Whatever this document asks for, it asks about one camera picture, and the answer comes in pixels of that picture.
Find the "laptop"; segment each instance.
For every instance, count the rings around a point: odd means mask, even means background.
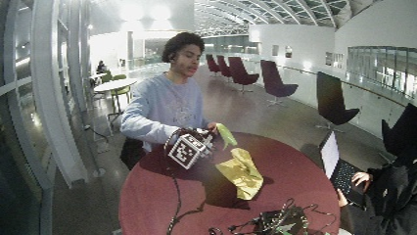
[[[325,174],[334,188],[338,188],[346,200],[354,206],[363,208],[363,185],[354,185],[352,177],[356,172],[362,171],[353,164],[340,158],[333,131],[328,132],[326,138],[320,145]]]

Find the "glass wall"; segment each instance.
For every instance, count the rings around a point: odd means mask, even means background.
[[[403,47],[350,47],[349,79],[369,82],[405,98],[415,96],[417,49]]]
[[[258,54],[258,43],[249,41],[248,35],[218,36],[204,38],[206,54],[214,53],[244,53]]]
[[[50,154],[33,99],[32,2],[0,2],[0,234],[41,232]]]
[[[8,108],[6,96],[1,108]],[[0,112],[0,234],[40,234],[41,189],[18,143],[8,109]]]

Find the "gray floor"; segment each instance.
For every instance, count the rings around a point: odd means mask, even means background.
[[[144,70],[130,73],[130,77],[148,76]],[[244,94],[233,91],[241,88],[225,83],[224,77],[213,77],[206,66],[201,66],[196,79],[205,97],[205,114],[221,122],[232,131],[249,132],[273,138],[300,150],[322,167],[318,144],[328,131],[316,128],[326,124],[317,110],[300,102],[284,98],[285,106],[268,106],[273,99],[262,87],[250,85]],[[129,170],[118,156],[125,137],[120,134],[120,119],[113,122],[108,143],[98,135],[109,135],[105,114],[112,111],[109,100],[93,103],[86,120],[92,129],[86,130],[88,146],[84,160],[89,170],[89,182],[80,182],[69,189],[57,172],[53,190],[53,234],[120,234],[118,196]],[[378,167],[386,161],[379,156],[385,151],[382,140],[350,124],[337,127],[336,133],[341,157],[360,168]]]

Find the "curved ceiling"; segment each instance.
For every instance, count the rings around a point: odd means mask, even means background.
[[[152,0],[172,11],[194,9],[190,28],[201,36],[248,34],[249,24],[308,24],[338,29],[363,9],[382,0]],[[90,0],[92,18],[106,27],[122,21],[122,9],[137,18],[148,0]]]
[[[201,36],[245,34],[248,24],[308,24],[338,29],[377,1],[194,0],[194,29]]]

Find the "round red table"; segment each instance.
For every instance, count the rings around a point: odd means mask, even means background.
[[[166,234],[178,203],[169,172],[176,175],[181,195],[178,222],[170,234],[205,235],[210,227],[230,234],[230,225],[244,224],[261,212],[280,210],[289,198],[301,208],[317,205],[316,211],[305,210],[309,234],[317,231],[337,234],[337,197],[324,171],[300,151],[277,140],[240,132],[233,135],[238,145],[222,151],[222,140],[217,137],[212,160],[198,160],[190,169],[165,158],[161,150],[141,159],[120,195],[118,219],[124,235]],[[214,168],[214,164],[232,159],[232,148],[249,151],[264,177],[264,186],[249,201],[236,198],[234,185]]]

